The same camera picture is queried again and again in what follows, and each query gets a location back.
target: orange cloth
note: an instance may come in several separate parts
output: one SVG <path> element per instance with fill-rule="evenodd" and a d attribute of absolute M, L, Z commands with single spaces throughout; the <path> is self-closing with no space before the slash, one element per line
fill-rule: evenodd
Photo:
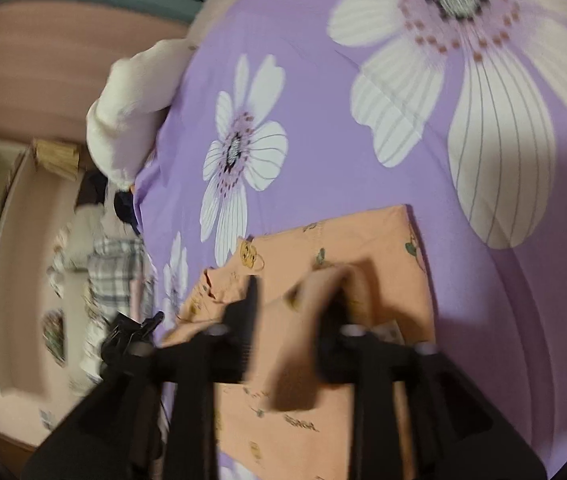
<path fill-rule="evenodd" d="M 204 271 L 166 343 L 185 341 L 218 320 L 226 304 L 244 296 L 251 274 L 261 277 L 254 346 L 246 382 L 217 386 L 220 448 L 262 480 L 345 480 L 353 388 L 319 384 L 313 327 L 343 285 L 356 322 L 372 328 L 397 320 L 407 343 L 434 340 L 428 280 L 406 208 L 240 239 L 225 267 Z M 409 479 L 414 470 L 402 391 L 395 388 L 395 404 Z"/>

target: purple bedsheet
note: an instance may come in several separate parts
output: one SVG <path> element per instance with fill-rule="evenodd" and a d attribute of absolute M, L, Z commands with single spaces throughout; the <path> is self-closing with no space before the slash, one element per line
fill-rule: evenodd
<path fill-rule="evenodd" d="M 400 203 L 439 345 L 554 474 L 567 0 L 241 0 L 194 57 L 136 193 L 168 311 L 237 236 Z"/>

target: plaid shirt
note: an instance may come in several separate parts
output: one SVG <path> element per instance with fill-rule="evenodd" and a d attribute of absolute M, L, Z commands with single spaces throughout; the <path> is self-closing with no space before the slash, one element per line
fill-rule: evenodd
<path fill-rule="evenodd" d="M 130 316 L 130 282 L 142 274 L 144 243 L 141 240 L 102 238 L 88 257 L 90 294 L 108 322 L 117 312 Z"/>

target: white sleeve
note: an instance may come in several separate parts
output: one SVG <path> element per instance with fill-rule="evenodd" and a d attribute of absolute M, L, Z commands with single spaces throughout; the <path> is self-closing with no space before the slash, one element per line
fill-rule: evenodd
<path fill-rule="evenodd" d="M 193 55 L 188 40 L 162 40 L 113 64 L 86 117 L 86 142 L 97 168 L 129 189 L 144 166 Z"/>

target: pink wall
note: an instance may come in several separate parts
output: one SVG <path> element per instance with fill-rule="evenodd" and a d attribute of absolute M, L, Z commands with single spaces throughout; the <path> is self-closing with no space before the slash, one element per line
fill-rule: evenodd
<path fill-rule="evenodd" d="M 84 142 L 85 117 L 110 66 L 182 23 L 106 6 L 55 0 L 0 4 L 0 137 Z"/>

